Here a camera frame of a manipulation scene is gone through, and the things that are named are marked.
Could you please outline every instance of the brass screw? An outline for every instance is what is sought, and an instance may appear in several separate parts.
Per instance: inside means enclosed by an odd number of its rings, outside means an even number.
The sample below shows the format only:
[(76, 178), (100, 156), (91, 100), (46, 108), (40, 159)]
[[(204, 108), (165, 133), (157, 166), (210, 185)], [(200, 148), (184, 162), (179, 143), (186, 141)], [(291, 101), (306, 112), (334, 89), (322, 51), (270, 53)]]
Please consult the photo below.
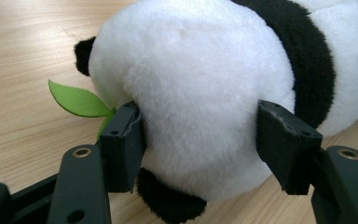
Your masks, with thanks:
[(85, 158), (91, 153), (91, 148), (82, 147), (80, 149), (75, 150), (72, 153), (72, 156), (75, 158)]
[(345, 157), (349, 160), (358, 161), (358, 153), (346, 148), (342, 148), (338, 151), (338, 154), (342, 157)]

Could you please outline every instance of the light wooden surface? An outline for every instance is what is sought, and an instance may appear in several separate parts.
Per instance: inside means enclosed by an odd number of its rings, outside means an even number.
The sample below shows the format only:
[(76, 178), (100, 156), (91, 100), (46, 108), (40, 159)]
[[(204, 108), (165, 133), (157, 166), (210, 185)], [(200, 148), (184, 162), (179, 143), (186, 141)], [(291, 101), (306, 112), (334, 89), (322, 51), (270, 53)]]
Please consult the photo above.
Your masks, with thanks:
[[(48, 80), (92, 90), (73, 45), (132, 1), (0, 0), (0, 182), (16, 192), (58, 172), (62, 154), (92, 144), (101, 119), (78, 118), (51, 97)], [(323, 147), (358, 148), (358, 121)], [(114, 223), (162, 223), (134, 194), (111, 194)], [(310, 196), (286, 196), (270, 177), (188, 223), (314, 223)]]

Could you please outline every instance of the panda plush toy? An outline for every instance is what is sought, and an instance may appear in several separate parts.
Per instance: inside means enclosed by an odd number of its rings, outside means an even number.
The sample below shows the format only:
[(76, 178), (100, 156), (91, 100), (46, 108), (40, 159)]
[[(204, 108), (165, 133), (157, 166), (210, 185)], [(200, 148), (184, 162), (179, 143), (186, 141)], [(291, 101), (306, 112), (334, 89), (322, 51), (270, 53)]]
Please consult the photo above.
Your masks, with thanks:
[(138, 191), (168, 223), (259, 186), (259, 100), (324, 136), (358, 119), (358, 0), (140, 0), (76, 45), (111, 108), (134, 101), (147, 150)]

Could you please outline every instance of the panda ear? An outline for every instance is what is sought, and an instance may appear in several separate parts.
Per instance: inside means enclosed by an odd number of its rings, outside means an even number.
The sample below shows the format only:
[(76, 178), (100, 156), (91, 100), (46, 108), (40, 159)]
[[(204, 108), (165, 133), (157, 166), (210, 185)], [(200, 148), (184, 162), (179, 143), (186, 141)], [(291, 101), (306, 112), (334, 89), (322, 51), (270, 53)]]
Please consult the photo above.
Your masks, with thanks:
[(153, 213), (167, 223), (182, 223), (200, 216), (206, 202), (196, 196), (170, 189), (145, 168), (138, 174), (138, 194)]
[(95, 38), (96, 36), (87, 40), (79, 41), (75, 45), (76, 68), (81, 74), (87, 77), (90, 76), (89, 60), (90, 60), (92, 45), (94, 44)]

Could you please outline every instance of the black metal bracket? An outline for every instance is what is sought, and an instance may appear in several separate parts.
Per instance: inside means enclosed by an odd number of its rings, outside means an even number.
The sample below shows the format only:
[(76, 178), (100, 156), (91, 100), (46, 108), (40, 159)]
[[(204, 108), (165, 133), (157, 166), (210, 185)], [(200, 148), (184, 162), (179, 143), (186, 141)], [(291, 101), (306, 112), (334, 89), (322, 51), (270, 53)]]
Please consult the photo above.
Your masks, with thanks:
[(322, 135), (280, 105), (260, 101), (257, 152), (290, 195), (315, 187), (318, 223), (358, 223), (358, 150), (321, 149)]
[(132, 191), (144, 153), (142, 114), (131, 102), (95, 145), (68, 150), (57, 175), (13, 195), (0, 184), (0, 224), (111, 223), (107, 192)]

